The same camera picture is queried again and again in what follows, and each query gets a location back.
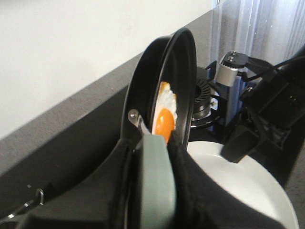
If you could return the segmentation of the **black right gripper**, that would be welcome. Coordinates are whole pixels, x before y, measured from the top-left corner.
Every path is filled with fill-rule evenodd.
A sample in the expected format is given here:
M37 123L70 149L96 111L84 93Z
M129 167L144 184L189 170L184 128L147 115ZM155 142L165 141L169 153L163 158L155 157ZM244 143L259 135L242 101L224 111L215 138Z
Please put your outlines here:
M239 163L258 143L282 148L291 127L300 119L300 70L285 69L267 76L241 100L246 107L230 122L221 156Z

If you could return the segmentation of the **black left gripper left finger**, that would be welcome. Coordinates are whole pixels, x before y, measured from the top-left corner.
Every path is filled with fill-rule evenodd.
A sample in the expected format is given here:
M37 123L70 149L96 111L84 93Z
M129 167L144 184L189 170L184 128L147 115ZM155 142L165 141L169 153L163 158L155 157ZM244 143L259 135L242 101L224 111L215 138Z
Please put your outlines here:
M26 214L19 229L121 229L132 173L134 144L120 139L81 183Z

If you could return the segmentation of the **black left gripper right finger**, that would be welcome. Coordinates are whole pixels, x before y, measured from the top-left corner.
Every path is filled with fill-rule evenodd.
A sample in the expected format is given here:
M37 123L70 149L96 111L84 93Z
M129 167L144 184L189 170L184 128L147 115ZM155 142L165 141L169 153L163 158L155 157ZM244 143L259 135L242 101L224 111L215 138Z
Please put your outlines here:
M242 203L215 183L172 131L167 150L176 185L175 229L282 229L283 224Z

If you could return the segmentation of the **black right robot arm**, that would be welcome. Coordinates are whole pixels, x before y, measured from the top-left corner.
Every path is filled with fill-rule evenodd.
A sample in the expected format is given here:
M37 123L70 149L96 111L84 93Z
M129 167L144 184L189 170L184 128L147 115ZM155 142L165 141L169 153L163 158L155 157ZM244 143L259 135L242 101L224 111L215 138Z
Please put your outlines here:
M233 52L227 53L222 63L255 73L248 77L246 72L239 72L243 82L260 82L241 93L243 106L226 128L221 156L238 163L251 153L279 153L292 126L305 115L304 47L277 65Z

